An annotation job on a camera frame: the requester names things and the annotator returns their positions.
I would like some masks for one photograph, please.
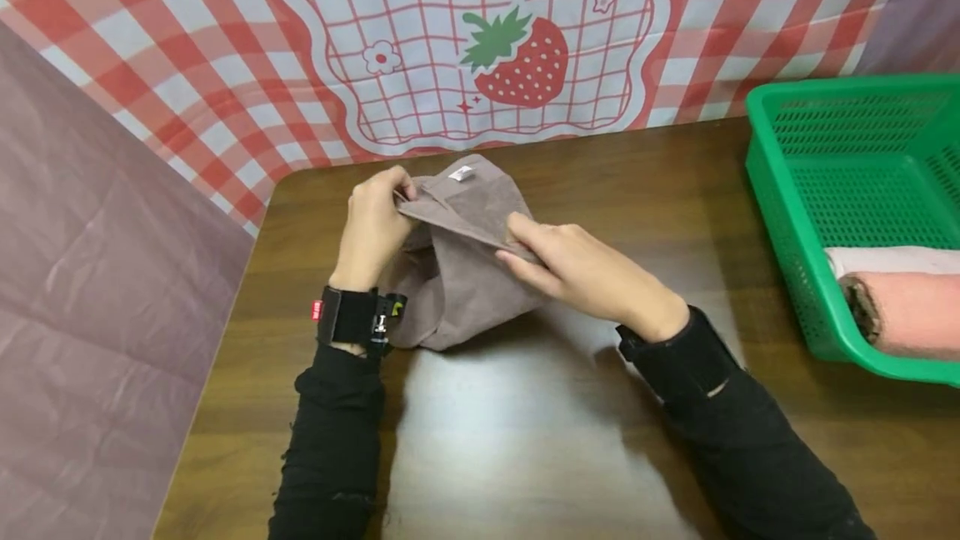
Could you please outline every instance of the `strawberry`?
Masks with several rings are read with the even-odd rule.
[[[556,23],[537,17],[528,32],[527,23],[533,16],[518,18],[518,14],[516,7],[502,20],[497,15],[492,22],[473,13],[463,14],[464,22],[480,29],[473,33],[476,42],[467,48],[460,63],[470,66],[477,90],[494,103],[536,109],[563,89],[570,55]]]

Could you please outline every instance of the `star print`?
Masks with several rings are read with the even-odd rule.
[[[593,0],[593,11],[594,13],[607,14],[607,11],[613,6],[613,2],[617,0]]]

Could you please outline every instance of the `red and white checkered cloth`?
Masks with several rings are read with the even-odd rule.
[[[298,168],[737,115],[759,83],[850,73],[887,0],[523,0],[567,39],[563,93],[458,108],[458,16],[516,1],[0,0],[0,20],[255,233]],[[399,73],[352,70],[384,37]]]

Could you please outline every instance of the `white tag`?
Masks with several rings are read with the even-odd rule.
[[[469,167],[465,165],[457,169],[456,172],[450,173],[449,175],[447,175],[447,178],[462,182],[463,180],[468,180],[470,178],[473,178],[473,174],[474,174],[473,167]]]

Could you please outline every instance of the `purple wall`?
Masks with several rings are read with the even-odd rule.
[[[960,72],[960,0],[890,0],[855,73]]]
[[[0,538],[149,538],[252,244],[0,24]]]

